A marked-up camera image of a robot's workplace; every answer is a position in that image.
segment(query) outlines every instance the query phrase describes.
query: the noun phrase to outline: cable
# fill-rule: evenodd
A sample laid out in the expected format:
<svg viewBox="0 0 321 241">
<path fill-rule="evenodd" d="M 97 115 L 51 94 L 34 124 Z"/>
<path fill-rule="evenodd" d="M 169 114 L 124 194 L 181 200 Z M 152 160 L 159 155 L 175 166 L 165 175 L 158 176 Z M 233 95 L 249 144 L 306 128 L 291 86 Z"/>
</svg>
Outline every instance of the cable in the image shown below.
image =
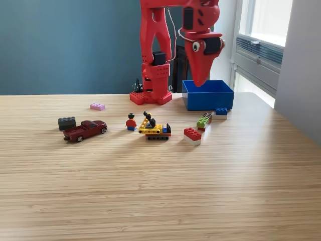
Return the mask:
<svg viewBox="0 0 321 241">
<path fill-rule="evenodd" d="M 175 28 L 175 24 L 174 24 L 174 21 L 172 19 L 172 16 L 171 16 L 171 12 L 170 12 L 170 9 L 169 8 L 166 8 L 168 13 L 169 13 L 169 16 L 170 16 L 170 19 L 172 21 L 172 24 L 173 24 L 173 28 L 174 28 L 174 35 L 175 35 L 175 43 L 174 43 L 174 58 L 173 59 L 170 59 L 168 61 L 166 61 L 166 63 L 168 62 L 171 62 L 172 60 L 174 60 L 176 58 L 176 40 L 177 40 L 177 36 L 176 36 L 176 28 Z"/>
<path fill-rule="evenodd" d="M 186 40 L 186 41 L 189 41 L 189 42 L 193 43 L 193 42 L 194 42 L 193 40 L 188 39 L 188 38 L 186 38 L 185 36 L 183 36 L 183 35 L 181 34 L 181 30 L 182 30 L 182 28 L 180 28 L 180 29 L 178 30 L 178 34 L 179 34 L 179 36 L 180 36 L 182 39 L 184 39 L 184 40 Z"/>
</svg>

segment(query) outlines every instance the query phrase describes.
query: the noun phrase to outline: toy car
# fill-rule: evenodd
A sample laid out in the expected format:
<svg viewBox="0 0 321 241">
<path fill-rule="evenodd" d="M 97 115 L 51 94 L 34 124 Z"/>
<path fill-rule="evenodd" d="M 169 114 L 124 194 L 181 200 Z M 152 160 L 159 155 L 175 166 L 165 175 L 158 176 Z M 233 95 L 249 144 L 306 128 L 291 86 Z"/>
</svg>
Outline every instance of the toy car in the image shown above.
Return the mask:
<svg viewBox="0 0 321 241">
<path fill-rule="evenodd" d="M 81 123 L 81 126 L 74 127 L 64 131 L 64 140 L 72 142 L 81 142 L 85 138 L 97 135 L 99 133 L 106 133 L 107 124 L 101 120 L 95 120 L 93 122 L 85 120 Z"/>
</svg>

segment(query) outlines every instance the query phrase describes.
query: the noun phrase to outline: blue box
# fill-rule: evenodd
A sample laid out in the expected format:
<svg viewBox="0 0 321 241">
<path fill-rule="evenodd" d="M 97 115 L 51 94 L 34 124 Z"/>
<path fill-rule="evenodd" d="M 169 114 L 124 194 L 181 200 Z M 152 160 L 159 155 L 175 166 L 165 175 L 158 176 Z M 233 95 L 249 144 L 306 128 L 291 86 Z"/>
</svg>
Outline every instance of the blue box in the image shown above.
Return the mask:
<svg viewBox="0 0 321 241">
<path fill-rule="evenodd" d="M 234 91 L 223 80 L 207 80 L 196 87 L 192 80 L 183 80 L 183 100 L 187 110 L 232 109 Z"/>
</svg>

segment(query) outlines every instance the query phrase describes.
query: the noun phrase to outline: red shirt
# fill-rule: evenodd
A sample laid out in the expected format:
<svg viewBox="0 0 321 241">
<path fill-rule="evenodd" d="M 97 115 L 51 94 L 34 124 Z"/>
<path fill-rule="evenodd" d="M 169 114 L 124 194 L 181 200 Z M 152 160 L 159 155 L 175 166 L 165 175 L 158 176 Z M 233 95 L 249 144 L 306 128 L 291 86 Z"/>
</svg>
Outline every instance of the red shirt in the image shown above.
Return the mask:
<svg viewBox="0 0 321 241">
<path fill-rule="evenodd" d="M 134 119 L 129 119 L 128 121 L 126 121 L 126 126 L 127 127 L 136 127 L 136 121 Z"/>
</svg>

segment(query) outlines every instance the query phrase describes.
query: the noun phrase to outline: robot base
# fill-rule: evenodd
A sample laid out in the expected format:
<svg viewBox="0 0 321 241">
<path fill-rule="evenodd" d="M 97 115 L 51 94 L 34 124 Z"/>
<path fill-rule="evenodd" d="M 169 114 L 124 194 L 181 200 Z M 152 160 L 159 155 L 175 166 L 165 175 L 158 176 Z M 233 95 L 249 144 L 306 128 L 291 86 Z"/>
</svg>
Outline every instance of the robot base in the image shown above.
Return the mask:
<svg viewBox="0 0 321 241">
<path fill-rule="evenodd" d="M 145 104 L 145 103 L 147 104 L 157 103 L 157 104 L 163 105 L 172 100 L 172 93 L 167 92 L 167 95 L 165 95 L 162 98 L 152 99 L 150 96 L 146 96 L 145 92 L 141 92 L 141 93 L 132 92 L 130 93 L 129 98 L 132 102 L 138 105 Z"/>
</svg>

